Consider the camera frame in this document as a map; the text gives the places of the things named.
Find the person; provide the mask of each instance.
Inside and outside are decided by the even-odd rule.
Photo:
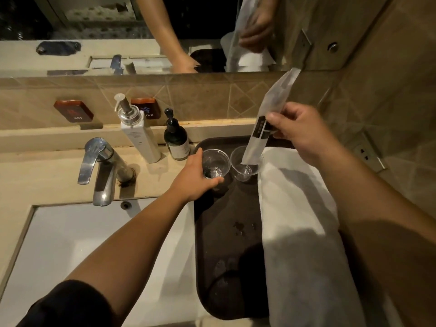
[[[436,220],[409,202],[344,148],[313,107],[287,103],[268,122],[316,167],[369,269],[406,326],[436,324]],[[223,178],[202,175],[202,150],[189,156],[166,193],[110,236],[18,324],[120,326],[152,271],[183,206]]]
[[[195,73],[200,64],[182,48],[179,39],[220,39],[234,31],[238,0],[136,0],[144,20],[173,73]],[[280,0],[260,0],[241,32],[239,44],[261,53],[273,34]]]

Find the electrical outlet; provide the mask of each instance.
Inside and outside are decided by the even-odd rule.
[[[374,172],[379,173],[386,169],[382,160],[377,155],[375,148],[364,131],[356,134],[346,145],[361,161],[368,165]]]

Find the tray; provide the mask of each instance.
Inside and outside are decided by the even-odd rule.
[[[221,149],[230,157],[249,138],[206,139],[197,148]],[[267,145],[292,147],[272,138]],[[257,175],[239,182],[231,169],[224,185],[194,202],[194,215],[197,292],[204,308],[223,320],[269,316]]]

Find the bottle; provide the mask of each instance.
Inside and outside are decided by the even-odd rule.
[[[165,115],[168,117],[168,120],[166,121],[166,130],[163,134],[163,139],[170,151],[171,157],[175,160],[187,159],[191,151],[188,134],[185,129],[179,125],[177,119],[173,117],[173,110],[171,108],[165,109]]]
[[[115,112],[121,120],[121,130],[147,163],[156,163],[161,159],[161,152],[150,126],[144,121],[144,111],[131,105],[122,93],[115,95],[115,100]]]

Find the plastic cup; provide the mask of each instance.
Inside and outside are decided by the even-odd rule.
[[[219,149],[205,150],[201,164],[203,165],[203,175],[209,179],[224,177],[230,170],[230,159],[224,151]]]
[[[243,155],[247,146],[241,146],[233,150],[230,155],[230,162],[232,164],[232,169],[234,170],[233,175],[238,181],[248,181],[251,176],[258,174],[262,164],[263,156],[260,156],[259,165],[243,165],[241,164],[243,160]]]

